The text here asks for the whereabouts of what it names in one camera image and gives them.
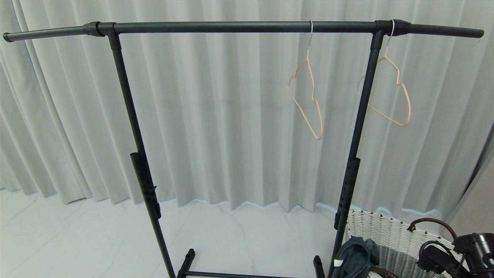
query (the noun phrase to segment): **woven basket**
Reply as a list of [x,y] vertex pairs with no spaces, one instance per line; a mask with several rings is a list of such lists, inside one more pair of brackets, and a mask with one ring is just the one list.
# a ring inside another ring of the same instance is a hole
[[417,266],[418,251],[422,244],[437,240],[451,249],[457,261],[461,254],[453,251],[453,244],[444,238],[416,229],[407,230],[409,224],[367,211],[352,210],[346,224],[346,237],[361,236],[371,238],[379,246],[378,267],[391,271],[399,278],[448,277],[446,272],[438,275],[425,272]]

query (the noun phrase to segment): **pink hanger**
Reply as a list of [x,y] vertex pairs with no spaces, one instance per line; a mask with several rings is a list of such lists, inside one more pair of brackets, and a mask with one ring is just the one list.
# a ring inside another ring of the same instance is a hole
[[[379,115],[383,116],[384,118],[390,120],[391,122],[399,125],[400,127],[405,127],[408,125],[408,123],[410,122],[410,118],[412,116],[412,106],[410,104],[410,98],[408,96],[408,92],[407,92],[407,88],[405,88],[405,85],[403,83],[400,82],[400,69],[395,65],[395,63],[393,61],[391,61],[391,59],[388,58],[388,47],[389,47],[389,41],[391,40],[391,37],[393,37],[393,33],[395,32],[395,21],[394,19],[392,19],[393,21],[393,29],[391,30],[391,35],[389,36],[389,39],[388,39],[388,43],[386,45],[386,51],[384,52],[384,57],[382,57],[381,59],[379,59],[377,62],[381,62],[381,61],[387,61],[389,64],[391,64],[391,66],[393,66],[393,68],[395,68],[396,70],[396,86],[401,86],[403,88],[403,92],[405,93],[405,99],[407,100],[407,105],[408,105],[408,118],[407,118],[407,121],[402,124],[402,123],[399,123],[393,119],[391,119],[390,117],[384,115],[384,113],[382,113],[381,111],[377,110],[376,108],[374,108],[372,105],[368,104],[370,108],[372,108],[374,111],[376,111]],[[358,84],[357,84],[357,95],[359,95],[359,86],[360,86],[360,82],[362,81],[362,79],[365,77],[365,75],[363,75]]]
[[298,106],[298,109],[300,109],[300,112],[302,113],[302,116],[304,117],[305,119],[305,122],[307,123],[307,125],[309,126],[310,128],[310,131],[312,132],[312,134],[314,135],[314,137],[316,138],[316,140],[321,140],[323,138],[323,118],[321,116],[321,109],[319,108],[319,102],[317,101],[317,99],[314,97],[314,91],[315,91],[315,85],[314,85],[314,76],[312,75],[312,68],[310,66],[310,42],[312,41],[312,35],[313,35],[313,31],[314,31],[314,25],[312,24],[312,20],[310,21],[310,40],[309,40],[309,46],[307,48],[307,58],[305,58],[305,61],[303,61],[303,63],[297,68],[297,70],[295,71],[295,74],[292,75],[292,77],[290,77],[290,80],[288,81],[288,92],[290,92],[290,82],[292,79],[295,79],[297,78],[297,74],[298,74],[298,71],[305,65],[307,64],[307,67],[309,68],[309,74],[310,74],[310,78],[312,80],[312,101],[316,103],[316,107],[317,107],[317,112],[319,114],[319,123],[320,123],[320,126],[319,126],[319,136],[317,136],[316,132],[314,131],[314,129],[312,128],[312,125],[310,124],[309,120],[307,119],[307,116],[305,116],[305,113],[304,111],[302,110],[302,107],[300,106],[300,104],[298,104],[298,101],[297,99],[295,98],[295,94],[293,94],[293,100],[295,101],[295,104],[297,104]]

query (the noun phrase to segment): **floor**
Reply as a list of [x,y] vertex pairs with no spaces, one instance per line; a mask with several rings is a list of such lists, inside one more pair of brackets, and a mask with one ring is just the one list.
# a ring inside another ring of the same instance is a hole
[[[62,205],[57,196],[0,190],[0,277],[158,278],[167,272],[144,204],[93,199]],[[334,211],[318,206],[286,213],[280,206],[161,203],[160,223],[175,273],[189,250],[191,270],[315,277],[328,271]]]

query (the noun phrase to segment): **vertical pole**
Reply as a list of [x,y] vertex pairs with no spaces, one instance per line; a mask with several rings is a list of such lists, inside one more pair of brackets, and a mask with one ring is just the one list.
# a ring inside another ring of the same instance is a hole
[[168,277],[175,278],[170,255],[168,254],[168,249],[166,248],[165,244],[165,238],[163,237],[160,222],[158,220],[161,216],[159,212],[159,205],[157,201],[153,203],[152,199],[152,195],[154,195],[155,199],[156,195],[154,194],[153,181],[149,171],[148,159],[146,157],[146,151],[144,150],[144,142],[142,140],[139,123],[137,121],[137,114],[135,113],[134,101],[132,100],[132,94],[130,93],[130,85],[128,83],[127,73],[125,71],[124,57],[122,56],[122,46],[120,44],[120,38],[117,33],[112,31],[108,32],[108,38],[110,40],[110,46],[113,51],[113,58],[115,60],[115,66],[117,67],[117,73],[120,80],[120,86],[122,88],[123,99],[127,108],[127,114],[130,120],[130,126],[132,127],[132,133],[134,134],[135,145],[137,146],[137,153],[131,154],[132,162],[134,163],[134,167],[136,168],[139,185],[144,196],[144,203],[146,204],[149,219],[151,220],[151,224],[153,225],[153,230],[156,235],[156,240],[158,241],[158,246],[160,247],[161,255],[163,256],[163,260],[165,261],[166,270],[168,271]]
[[359,142],[362,135],[362,129],[364,127],[367,105],[371,96],[372,81],[374,80],[375,69],[377,66],[379,51],[381,49],[382,39],[384,35],[384,31],[377,31],[373,34],[372,42],[370,44],[371,50],[369,61],[367,63],[364,87],[362,88],[362,96],[360,98],[357,119],[355,120],[355,129],[353,131],[352,144],[350,145],[350,153],[348,155],[348,167],[345,172],[345,180],[343,181],[343,188],[341,190],[340,203],[338,205],[338,211],[335,217],[335,228],[337,229],[337,231],[336,238],[334,240],[333,255],[331,257],[331,265],[329,267],[328,278],[330,278],[333,274],[334,258],[341,247],[343,236],[345,234],[346,221],[348,219],[348,212],[350,211],[353,189],[355,187],[355,180],[360,163],[360,160],[357,158],[357,151],[359,149]]

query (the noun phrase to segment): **curtain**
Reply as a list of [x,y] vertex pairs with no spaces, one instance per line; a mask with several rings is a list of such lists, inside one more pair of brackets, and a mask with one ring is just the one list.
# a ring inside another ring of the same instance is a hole
[[[491,1],[1,0],[1,31],[91,21],[322,21],[403,19],[485,30],[483,38],[393,37],[389,57],[412,103],[405,127],[368,110],[353,204],[436,210],[458,203],[494,122]],[[312,136],[287,91],[310,34],[123,34],[130,87],[159,201],[229,201],[290,211],[336,207],[370,34],[311,41],[324,137]],[[140,202],[136,151],[107,38],[1,44],[1,184],[61,201]],[[380,63],[370,103],[404,121],[394,69]],[[311,81],[292,82],[317,126]]]

